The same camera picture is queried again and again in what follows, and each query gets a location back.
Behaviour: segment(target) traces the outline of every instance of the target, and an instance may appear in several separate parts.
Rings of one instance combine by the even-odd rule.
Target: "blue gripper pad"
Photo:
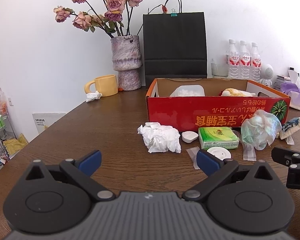
[[[224,162],[205,150],[199,150],[197,153],[197,165],[207,176],[210,176],[219,170],[224,165]]]
[[[92,151],[76,161],[75,166],[89,177],[101,166],[102,155],[99,150]]]

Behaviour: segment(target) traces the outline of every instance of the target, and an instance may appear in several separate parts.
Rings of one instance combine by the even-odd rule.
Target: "yellow mug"
[[[102,94],[103,97],[108,97],[118,93],[117,77],[115,75],[106,75],[97,77],[88,82],[84,86],[86,94],[91,93],[90,86],[94,83],[96,90]]]

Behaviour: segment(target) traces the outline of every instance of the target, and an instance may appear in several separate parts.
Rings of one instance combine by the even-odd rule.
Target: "wall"
[[[105,12],[101,0],[88,1]],[[131,33],[138,31],[148,7],[164,1],[140,3]],[[14,103],[9,113],[15,130],[28,140],[38,134],[32,113],[69,112],[85,100],[87,81],[116,73],[109,37],[101,30],[79,30],[70,19],[56,23],[58,5],[89,9],[71,0],[0,0],[0,87]],[[177,7],[176,1],[168,3],[169,9]],[[287,74],[288,67],[300,73],[300,0],[183,0],[183,11],[205,12],[208,63],[213,57],[222,60],[228,39],[243,39],[259,44],[263,62],[275,73]]]

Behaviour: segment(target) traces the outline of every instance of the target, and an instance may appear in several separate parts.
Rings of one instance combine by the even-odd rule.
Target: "bottle label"
[[[261,66],[261,58],[252,58],[252,66],[260,67]]]
[[[251,57],[243,55],[240,57],[240,64],[243,66],[250,66]]]
[[[229,59],[229,65],[238,66],[239,65],[239,57],[238,56],[232,56]]]

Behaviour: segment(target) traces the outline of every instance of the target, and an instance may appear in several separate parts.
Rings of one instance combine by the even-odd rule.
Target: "water bottle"
[[[252,64],[251,64],[250,79],[258,82],[260,80],[261,55],[259,53],[257,43],[252,42],[251,46],[252,46],[251,49]]]
[[[247,49],[247,43],[240,41],[240,66],[239,66],[239,78],[249,79],[250,78],[250,63],[251,56]]]
[[[229,48],[226,51],[226,64],[229,65],[229,78],[239,78],[239,51],[235,46],[235,40],[229,40]]]

